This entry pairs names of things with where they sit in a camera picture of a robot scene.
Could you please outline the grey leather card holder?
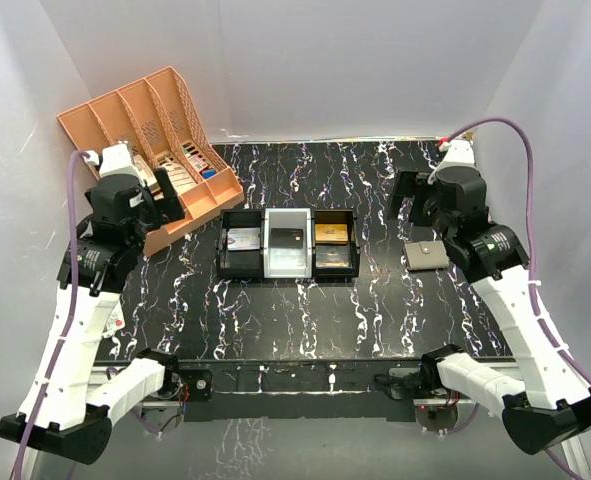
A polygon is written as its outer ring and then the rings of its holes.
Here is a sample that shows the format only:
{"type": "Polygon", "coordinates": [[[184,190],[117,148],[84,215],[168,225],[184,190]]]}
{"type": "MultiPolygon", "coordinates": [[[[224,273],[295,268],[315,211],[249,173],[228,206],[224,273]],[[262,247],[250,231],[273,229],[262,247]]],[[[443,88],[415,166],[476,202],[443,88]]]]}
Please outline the grey leather card holder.
{"type": "Polygon", "coordinates": [[[404,251],[409,271],[438,270],[449,266],[446,249],[441,240],[407,242],[404,251]]]}

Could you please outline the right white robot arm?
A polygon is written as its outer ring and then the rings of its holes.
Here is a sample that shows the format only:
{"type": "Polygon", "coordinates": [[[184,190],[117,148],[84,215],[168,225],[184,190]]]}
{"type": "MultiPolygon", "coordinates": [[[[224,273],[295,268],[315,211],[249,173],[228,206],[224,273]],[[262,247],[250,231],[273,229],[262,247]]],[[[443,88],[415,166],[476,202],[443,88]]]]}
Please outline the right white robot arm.
{"type": "Polygon", "coordinates": [[[390,208],[412,203],[410,221],[430,227],[438,251],[489,308],[521,377],[515,379],[448,344],[422,355],[418,371],[390,383],[406,395],[461,393],[502,420],[513,443],[537,454],[591,428],[591,385],[542,305],[531,262],[515,232],[492,221],[487,184],[465,140],[443,140],[431,172],[396,177],[390,208]]]}

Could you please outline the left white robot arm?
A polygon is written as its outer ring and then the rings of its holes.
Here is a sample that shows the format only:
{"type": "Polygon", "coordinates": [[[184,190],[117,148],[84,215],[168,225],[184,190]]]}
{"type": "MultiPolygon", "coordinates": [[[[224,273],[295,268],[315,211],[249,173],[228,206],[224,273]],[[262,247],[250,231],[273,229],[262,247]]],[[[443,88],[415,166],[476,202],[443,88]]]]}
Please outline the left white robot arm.
{"type": "Polygon", "coordinates": [[[22,474],[26,449],[90,465],[104,452],[114,425],[147,396],[175,396],[179,360],[147,348],[95,390],[89,380],[109,324],[120,310],[127,277],[143,254],[146,237],[183,219],[167,170],[153,175],[160,193],[141,178],[129,146],[101,152],[76,150],[71,159],[99,170],[85,197],[92,212],[77,220],[68,188],[69,246],[57,276],[56,309],[40,365],[18,410],[0,420],[0,437],[19,446],[14,473],[22,474]]]}

